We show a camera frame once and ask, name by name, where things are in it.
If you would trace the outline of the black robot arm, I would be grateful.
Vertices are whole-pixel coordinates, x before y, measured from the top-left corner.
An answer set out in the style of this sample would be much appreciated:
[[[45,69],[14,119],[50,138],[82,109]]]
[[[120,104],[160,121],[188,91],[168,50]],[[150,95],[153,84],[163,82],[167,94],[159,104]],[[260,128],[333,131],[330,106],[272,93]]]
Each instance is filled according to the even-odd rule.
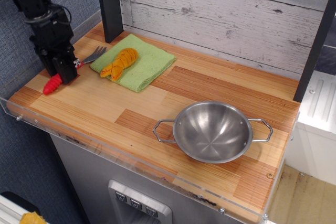
[[[25,22],[30,25],[33,35],[29,40],[35,46],[48,73],[59,75],[64,84],[77,77],[74,47],[70,40],[74,36],[71,28],[71,13],[65,7],[51,0],[13,0]]]

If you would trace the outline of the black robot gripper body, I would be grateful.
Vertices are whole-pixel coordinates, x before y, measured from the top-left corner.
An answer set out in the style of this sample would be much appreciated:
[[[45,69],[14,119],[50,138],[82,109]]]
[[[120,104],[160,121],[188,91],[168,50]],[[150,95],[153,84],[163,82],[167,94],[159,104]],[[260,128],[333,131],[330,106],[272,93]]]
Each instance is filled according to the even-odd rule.
[[[40,52],[74,52],[70,43],[74,36],[71,14],[67,8],[60,5],[31,6],[25,15],[25,22],[34,33],[30,40],[38,56]]]

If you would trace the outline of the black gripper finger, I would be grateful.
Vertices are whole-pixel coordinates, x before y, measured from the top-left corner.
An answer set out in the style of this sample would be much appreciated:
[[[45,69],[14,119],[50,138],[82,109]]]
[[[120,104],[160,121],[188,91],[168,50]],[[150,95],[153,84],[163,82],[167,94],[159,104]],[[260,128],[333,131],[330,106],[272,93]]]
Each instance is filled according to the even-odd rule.
[[[42,61],[44,67],[51,76],[58,73],[57,70],[57,54],[55,52],[40,52],[40,60]]]
[[[56,73],[59,75],[62,83],[68,84],[77,77],[76,64],[79,60],[75,57],[73,52],[58,52],[52,58],[52,64],[55,67]]]

